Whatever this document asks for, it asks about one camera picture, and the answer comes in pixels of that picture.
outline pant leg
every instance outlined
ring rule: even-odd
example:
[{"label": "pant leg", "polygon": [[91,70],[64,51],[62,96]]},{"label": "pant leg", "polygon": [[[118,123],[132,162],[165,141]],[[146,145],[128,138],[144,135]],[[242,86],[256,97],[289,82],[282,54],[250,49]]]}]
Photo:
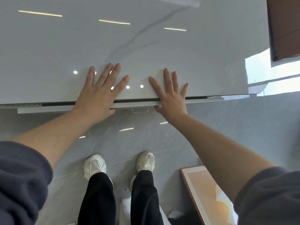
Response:
[{"label": "pant leg", "polygon": [[88,182],[81,204],[78,225],[115,225],[115,213],[115,197],[110,179],[103,172],[94,174]]},{"label": "pant leg", "polygon": [[163,225],[157,190],[149,170],[141,170],[133,181],[130,219],[131,225]]}]

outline drawer handle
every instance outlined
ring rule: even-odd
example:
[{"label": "drawer handle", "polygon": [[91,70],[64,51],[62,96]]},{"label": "drawer handle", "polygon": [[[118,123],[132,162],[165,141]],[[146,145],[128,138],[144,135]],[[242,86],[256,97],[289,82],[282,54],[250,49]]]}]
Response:
[{"label": "drawer handle", "polygon": [[134,112],[133,108],[131,108],[131,110],[132,110],[132,113],[134,113],[134,114],[144,114],[144,113],[148,113],[149,107],[147,107],[147,111],[146,112]]}]

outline sleeve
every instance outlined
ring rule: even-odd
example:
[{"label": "sleeve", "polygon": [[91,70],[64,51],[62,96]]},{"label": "sleeve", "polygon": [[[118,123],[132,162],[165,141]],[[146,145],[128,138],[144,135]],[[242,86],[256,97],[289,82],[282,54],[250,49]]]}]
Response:
[{"label": "sleeve", "polygon": [[271,167],[251,178],[234,201],[238,224],[300,224],[300,171]]},{"label": "sleeve", "polygon": [[42,154],[22,144],[0,142],[1,224],[34,224],[52,177],[52,168]]}]

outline glossy tabletop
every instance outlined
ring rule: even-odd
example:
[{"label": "glossy tabletop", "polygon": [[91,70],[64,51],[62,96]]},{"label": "glossy tabletop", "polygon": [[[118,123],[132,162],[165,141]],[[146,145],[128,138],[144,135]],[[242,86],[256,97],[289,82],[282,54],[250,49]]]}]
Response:
[{"label": "glossy tabletop", "polygon": [[269,75],[266,0],[1,0],[0,104],[75,101],[118,62],[117,99],[157,98],[148,82],[177,71],[188,97],[260,93]]}]

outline floor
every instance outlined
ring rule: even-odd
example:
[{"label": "floor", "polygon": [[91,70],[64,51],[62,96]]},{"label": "floor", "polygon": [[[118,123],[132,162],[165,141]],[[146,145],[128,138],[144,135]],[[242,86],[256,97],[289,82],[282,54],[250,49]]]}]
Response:
[{"label": "floor", "polygon": [[[300,92],[190,104],[187,108],[197,120],[271,161],[300,170]],[[8,140],[57,116],[18,115],[16,110],[2,109],[0,140]],[[37,224],[63,225],[76,221],[88,184],[83,177],[83,163],[92,154],[102,155],[107,163],[107,174],[115,184],[117,214],[120,199],[130,196],[128,184],[136,174],[137,155],[145,150],[154,153],[153,176],[163,211],[166,214],[171,210],[191,211],[193,204],[179,168],[201,161],[187,140],[170,124],[160,124],[163,122],[164,118],[154,109],[145,114],[119,110],[89,129],[55,168]],[[120,132],[127,128],[134,129]]]}]

